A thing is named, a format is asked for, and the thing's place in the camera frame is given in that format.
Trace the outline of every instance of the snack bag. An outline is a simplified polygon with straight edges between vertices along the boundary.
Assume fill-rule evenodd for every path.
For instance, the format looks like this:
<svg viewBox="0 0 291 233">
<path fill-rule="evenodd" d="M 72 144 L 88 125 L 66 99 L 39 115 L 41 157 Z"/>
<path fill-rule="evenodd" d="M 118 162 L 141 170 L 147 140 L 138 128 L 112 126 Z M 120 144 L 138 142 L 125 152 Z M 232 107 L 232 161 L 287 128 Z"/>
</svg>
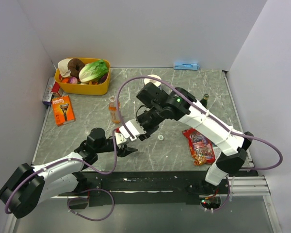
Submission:
<svg viewBox="0 0 291 233">
<path fill-rule="evenodd" d="M 213 164 L 215 154 L 211 141 L 195 129 L 182 131 L 183 135 L 189 140 L 189 146 L 195 166 L 203 164 Z"/>
</svg>

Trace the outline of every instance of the marble tabletop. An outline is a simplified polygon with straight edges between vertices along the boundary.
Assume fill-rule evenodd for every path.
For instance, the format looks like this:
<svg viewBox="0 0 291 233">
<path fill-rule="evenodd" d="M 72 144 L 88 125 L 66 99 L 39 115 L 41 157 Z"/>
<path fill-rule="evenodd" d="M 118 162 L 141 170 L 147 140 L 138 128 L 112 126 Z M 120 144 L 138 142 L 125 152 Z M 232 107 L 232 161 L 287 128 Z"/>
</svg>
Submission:
<svg viewBox="0 0 291 233">
<path fill-rule="evenodd" d="M 58 127 L 51 107 L 44 131 L 38 146 L 34 165 L 40 165 L 62 158 L 72 152 L 86 139 L 95 127 L 103 128 L 106 136 L 118 127 L 111 122 L 108 110 L 109 97 L 116 95 L 120 85 L 127 79 L 139 75 L 159 75 L 174 87 L 182 87 L 191 92 L 198 100 L 208 93 L 208 109 L 239 130 L 235 109 L 233 107 L 224 73 L 220 70 L 173 70 L 172 68 L 112 68 L 109 91 L 104 96 L 85 96 L 69 94 L 76 121 Z M 125 120 L 133 119 L 142 104 L 136 94 L 143 87 L 142 80 L 128 83 L 120 96 L 121 112 Z M 118 158 L 116 171 L 173 171 L 173 170 L 207 170 L 208 165 L 194 166 L 188 140 L 182 131 L 189 127 L 180 122 L 165 120 L 152 136 L 143 142 L 137 140 L 129 146 L 138 151 L 125 158 Z M 94 166 L 101 170 L 113 167 L 113 153 L 98 155 Z"/>
</svg>

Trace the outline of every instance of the orange basket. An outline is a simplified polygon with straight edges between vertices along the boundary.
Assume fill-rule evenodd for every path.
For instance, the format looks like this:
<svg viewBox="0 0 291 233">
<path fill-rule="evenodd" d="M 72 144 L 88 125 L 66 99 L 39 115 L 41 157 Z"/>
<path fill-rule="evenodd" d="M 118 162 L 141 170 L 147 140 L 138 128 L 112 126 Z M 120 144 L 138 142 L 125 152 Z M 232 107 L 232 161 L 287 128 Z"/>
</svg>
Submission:
<svg viewBox="0 0 291 233">
<path fill-rule="evenodd" d="M 75 57 L 80 59 L 84 64 L 92 63 L 99 61 L 100 59 L 95 58 L 82 58 L 82 57 Z M 64 90 L 66 93 L 71 94 L 80 94 L 80 95 L 97 95 L 102 96 L 108 92 L 109 82 L 110 82 L 110 63 L 107 60 L 103 60 L 106 63 L 107 68 L 109 69 L 108 77 L 106 81 L 102 84 L 97 85 L 80 85 L 80 84 L 70 84 L 70 83 L 62 83 L 59 79 L 59 69 L 56 70 L 55 73 L 55 80 L 58 82 L 59 86 Z"/>
</svg>

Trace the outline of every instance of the blue object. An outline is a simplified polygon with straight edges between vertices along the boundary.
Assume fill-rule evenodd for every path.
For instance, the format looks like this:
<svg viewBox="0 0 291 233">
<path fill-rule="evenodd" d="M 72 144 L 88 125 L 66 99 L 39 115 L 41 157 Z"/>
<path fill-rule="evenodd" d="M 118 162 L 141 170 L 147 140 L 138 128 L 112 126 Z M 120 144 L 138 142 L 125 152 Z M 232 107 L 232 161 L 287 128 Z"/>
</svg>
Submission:
<svg viewBox="0 0 291 233">
<path fill-rule="evenodd" d="M 189 70 L 198 70 L 199 64 L 197 63 L 174 63 L 174 69 L 189 69 Z"/>
</svg>

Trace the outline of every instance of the white wall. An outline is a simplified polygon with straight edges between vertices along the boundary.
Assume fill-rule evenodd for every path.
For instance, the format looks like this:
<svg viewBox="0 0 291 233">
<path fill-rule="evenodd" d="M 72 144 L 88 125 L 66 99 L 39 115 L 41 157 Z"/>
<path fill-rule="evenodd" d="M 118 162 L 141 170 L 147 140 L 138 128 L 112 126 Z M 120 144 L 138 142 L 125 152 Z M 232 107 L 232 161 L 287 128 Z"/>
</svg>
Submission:
<svg viewBox="0 0 291 233">
<path fill-rule="evenodd" d="M 266 0 L 18 0 L 54 63 L 229 70 Z"/>
<path fill-rule="evenodd" d="M 244 130 L 283 152 L 282 165 L 264 172 L 282 229 L 291 233 L 291 0 L 268 0 L 228 73 Z M 277 162 L 276 153 L 252 146 L 256 166 Z"/>
<path fill-rule="evenodd" d="M 54 67 L 15 0 L 0 0 L 0 189 L 30 163 L 43 123 L 41 102 Z M 0 232 L 6 222 L 0 201 Z"/>
</svg>

